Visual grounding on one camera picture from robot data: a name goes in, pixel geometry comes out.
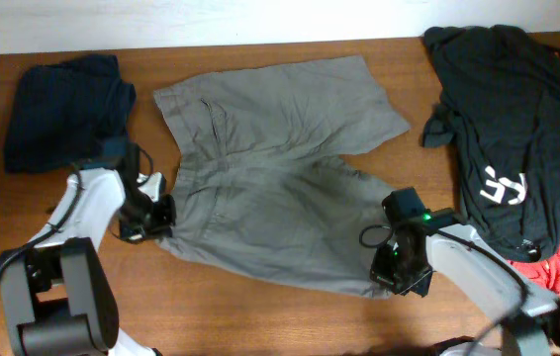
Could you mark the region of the grey shorts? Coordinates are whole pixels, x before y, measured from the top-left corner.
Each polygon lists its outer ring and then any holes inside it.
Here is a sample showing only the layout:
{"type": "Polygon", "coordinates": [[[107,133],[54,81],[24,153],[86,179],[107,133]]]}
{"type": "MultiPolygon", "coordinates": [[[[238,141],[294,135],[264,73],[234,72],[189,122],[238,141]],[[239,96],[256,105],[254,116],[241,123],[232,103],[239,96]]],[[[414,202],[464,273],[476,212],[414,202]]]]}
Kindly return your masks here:
{"type": "Polygon", "coordinates": [[[359,55],[198,75],[153,94],[181,160],[175,257],[265,282],[384,299],[368,225],[383,180],[345,155],[410,127],[359,55]]]}

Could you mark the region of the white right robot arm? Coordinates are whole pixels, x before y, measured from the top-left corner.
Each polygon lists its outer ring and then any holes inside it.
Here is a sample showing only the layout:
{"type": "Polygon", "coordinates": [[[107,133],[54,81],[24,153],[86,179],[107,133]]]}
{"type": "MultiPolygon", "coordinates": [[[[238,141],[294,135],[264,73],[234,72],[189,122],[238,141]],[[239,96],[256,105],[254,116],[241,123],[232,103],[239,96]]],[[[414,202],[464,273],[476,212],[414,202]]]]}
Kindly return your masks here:
{"type": "Polygon", "coordinates": [[[402,222],[388,232],[373,246],[376,282],[402,295],[437,272],[491,321],[474,337],[432,345],[430,355],[551,355],[560,348],[560,297],[518,273],[473,226],[402,222]]]}

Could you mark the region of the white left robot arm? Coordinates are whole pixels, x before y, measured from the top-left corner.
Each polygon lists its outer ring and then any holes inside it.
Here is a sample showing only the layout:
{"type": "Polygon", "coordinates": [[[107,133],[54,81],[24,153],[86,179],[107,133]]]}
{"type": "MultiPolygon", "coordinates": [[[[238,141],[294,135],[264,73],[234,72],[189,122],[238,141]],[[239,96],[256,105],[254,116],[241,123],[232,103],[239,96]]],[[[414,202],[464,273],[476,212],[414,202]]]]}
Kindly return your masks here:
{"type": "Polygon", "coordinates": [[[130,244],[170,234],[174,201],[165,179],[130,167],[72,172],[44,227],[0,256],[0,292],[16,355],[147,355],[120,328],[119,310],[98,249],[112,220],[130,244]]]}

